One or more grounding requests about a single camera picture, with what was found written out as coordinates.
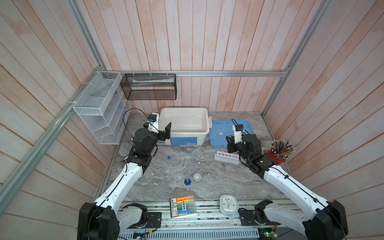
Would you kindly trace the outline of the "blue capped test tube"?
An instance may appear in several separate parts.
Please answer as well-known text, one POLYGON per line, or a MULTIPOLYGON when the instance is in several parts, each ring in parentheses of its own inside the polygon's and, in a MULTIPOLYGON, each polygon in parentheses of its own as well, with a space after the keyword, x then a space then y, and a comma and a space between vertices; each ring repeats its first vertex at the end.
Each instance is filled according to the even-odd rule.
POLYGON ((168 160, 184 160, 184 159, 191 159, 192 156, 168 156, 168 160))

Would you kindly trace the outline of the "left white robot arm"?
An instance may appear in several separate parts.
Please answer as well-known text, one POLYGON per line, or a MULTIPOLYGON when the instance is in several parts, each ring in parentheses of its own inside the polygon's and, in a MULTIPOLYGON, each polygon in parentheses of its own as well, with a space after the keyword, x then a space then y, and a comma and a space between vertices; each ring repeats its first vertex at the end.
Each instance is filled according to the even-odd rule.
POLYGON ((171 137, 171 124, 163 131, 149 129, 145 123, 133 137, 133 146, 125 165, 111 186, 92 204, 84 203, 79 212, 79 240, 116 240, 121 231, 128 227, 146 227, 147 207, 133 203, 125 207, 121 204, 126 195, 148 168, 157 153, 158 141, 171 137))

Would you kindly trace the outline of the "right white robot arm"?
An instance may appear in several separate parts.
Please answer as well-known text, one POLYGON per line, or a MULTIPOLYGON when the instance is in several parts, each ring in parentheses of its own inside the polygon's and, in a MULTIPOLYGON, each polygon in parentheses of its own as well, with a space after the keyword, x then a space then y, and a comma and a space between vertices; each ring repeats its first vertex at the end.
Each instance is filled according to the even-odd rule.
POLYGON ((345 240, 349 233, 345 207, 338 201, 328 201, 290 176, 280 165, 293 146, 273 141, 269 149, 262 148, 255 134, 236 131, 227 136, 228 153, 236 153, 240 162, 254 174, 283 192, 301 212, 278 206, 271 200, 255 205, 254 222, 258 225, 279 223, 306 236, 309 240, 345 240))

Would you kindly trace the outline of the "white test tube rack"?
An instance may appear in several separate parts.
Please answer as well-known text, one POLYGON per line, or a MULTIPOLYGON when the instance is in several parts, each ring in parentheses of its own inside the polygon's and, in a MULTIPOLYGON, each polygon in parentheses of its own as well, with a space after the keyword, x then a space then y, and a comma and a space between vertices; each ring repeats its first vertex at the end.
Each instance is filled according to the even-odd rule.
POLYGON ((236 154, 230 154, 226 152, 217 151, 214 156, 214 160, 232 165, 239 165, 240 157, 236 154))

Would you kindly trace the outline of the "pale green small box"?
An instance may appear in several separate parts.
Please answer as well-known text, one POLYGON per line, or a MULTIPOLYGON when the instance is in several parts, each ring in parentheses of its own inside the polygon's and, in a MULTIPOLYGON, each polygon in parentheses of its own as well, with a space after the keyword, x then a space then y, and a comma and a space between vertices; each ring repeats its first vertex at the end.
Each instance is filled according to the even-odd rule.
POLYGON ((263 141, 261 141, 262 155, 266 156, 272 150, 273 143, 274 143, 273 140, 263 140, 263 141))

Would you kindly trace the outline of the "blue plastic bin lid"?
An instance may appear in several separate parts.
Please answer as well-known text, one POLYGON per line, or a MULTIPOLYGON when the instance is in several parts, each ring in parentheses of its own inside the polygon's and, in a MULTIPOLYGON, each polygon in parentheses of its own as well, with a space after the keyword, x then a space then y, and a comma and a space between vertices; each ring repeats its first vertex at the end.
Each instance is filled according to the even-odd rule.
POLYGON ((229 121, 213 121, 209 131, 210 144, 213 148, 227 147, 226 136, 234 136, 233 126, 235 124, 243 124, 243 135, 253 134, 253 130, 248 121, 245 120, 229 120, 229 121))

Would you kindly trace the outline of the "white plastic storage bin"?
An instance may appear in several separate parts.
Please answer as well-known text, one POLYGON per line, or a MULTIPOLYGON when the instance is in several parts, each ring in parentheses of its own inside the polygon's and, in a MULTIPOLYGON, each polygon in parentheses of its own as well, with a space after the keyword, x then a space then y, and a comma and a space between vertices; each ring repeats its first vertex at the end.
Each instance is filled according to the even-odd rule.
POLYGON ((201 146, 210 129, 212 118, 205 108, 163 108, 160 112, 159 130, 171 123, 168 146, 201 146))

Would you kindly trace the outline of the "red pencil cup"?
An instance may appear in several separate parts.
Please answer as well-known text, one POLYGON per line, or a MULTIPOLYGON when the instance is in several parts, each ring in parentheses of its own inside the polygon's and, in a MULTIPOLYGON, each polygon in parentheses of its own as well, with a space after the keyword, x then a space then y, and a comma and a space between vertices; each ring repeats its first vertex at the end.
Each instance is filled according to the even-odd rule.
POLYGON ((284 163, 286 160, 285 159, 279 159, 277 157, 274 156, 274 154, 272 152, 268 152, 267 156, 276 164, 276 165, 280 165, 282 163, 284 163))

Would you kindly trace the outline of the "colored pencils bundle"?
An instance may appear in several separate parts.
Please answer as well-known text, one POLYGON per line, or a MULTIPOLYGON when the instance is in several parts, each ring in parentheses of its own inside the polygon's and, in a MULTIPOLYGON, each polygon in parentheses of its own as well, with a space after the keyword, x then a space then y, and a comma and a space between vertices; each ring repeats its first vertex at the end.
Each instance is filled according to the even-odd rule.
POLYGON ((296 152, 295 146, 286 140, 273 140, 272 153, 279 159, 288 159, 288 157, 296 152))

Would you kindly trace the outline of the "clear glass petri dish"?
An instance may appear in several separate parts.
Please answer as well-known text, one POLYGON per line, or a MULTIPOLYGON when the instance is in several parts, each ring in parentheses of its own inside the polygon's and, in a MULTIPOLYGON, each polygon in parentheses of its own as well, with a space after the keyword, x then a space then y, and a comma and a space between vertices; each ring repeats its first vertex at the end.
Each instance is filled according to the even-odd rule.
POLYGON ((161 174, 161 182, 165 185, 173 184, 177 181, 177 175, 173 170, 166 170, 161 174))

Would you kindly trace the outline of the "small white round dish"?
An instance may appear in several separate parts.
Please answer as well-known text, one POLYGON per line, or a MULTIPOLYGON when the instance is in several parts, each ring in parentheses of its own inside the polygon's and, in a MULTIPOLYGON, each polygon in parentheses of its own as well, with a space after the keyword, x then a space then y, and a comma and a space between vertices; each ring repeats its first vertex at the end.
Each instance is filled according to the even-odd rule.
POLYGON ((195 181, 200 181, 202 179, 202 176, 199 173, 195 173, 193 178, 194 178, 195 181))

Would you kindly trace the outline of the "blue hexagonal bottle cap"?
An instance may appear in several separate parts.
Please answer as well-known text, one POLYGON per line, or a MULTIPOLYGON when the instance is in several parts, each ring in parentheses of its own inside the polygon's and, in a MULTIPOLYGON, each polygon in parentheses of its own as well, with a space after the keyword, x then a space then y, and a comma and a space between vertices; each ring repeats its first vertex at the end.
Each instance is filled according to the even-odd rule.
POLYGON ((191 183, 192 183, 192 180, 191 180, 191 179, 185 179, 185 180, 184 180, 184 184, 185 184, 186 186, 191 185, 191 183))

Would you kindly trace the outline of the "white round clock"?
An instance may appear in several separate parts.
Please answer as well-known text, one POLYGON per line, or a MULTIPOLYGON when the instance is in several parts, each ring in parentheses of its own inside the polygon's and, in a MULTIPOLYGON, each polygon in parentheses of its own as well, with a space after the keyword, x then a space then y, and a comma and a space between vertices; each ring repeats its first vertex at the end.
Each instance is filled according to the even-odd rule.
POLYGON ((220 196, 220 213, 227 217, 234 217, 238 214, 238 200, 233 195, 224 194, 220 196))

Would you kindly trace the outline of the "highlighter marker pack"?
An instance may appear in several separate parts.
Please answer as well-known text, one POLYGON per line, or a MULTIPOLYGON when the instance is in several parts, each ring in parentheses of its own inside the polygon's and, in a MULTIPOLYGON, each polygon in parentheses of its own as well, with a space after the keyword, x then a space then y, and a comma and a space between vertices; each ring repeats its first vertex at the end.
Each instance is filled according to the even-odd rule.
POLYGON ((197 213, 194 196, 171 198, 169 204, 171 218, 182 218, 197 213))

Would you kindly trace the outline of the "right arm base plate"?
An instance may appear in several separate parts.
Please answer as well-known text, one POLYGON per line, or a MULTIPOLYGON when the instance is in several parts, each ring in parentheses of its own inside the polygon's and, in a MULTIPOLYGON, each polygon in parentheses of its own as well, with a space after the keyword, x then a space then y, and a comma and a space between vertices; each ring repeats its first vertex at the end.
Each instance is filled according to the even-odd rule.
POLYGON ((238 210, 242 226, 265 226, 280 225, 280 223, 271 222, 260 210, 247 210, 240 208, 238 210))

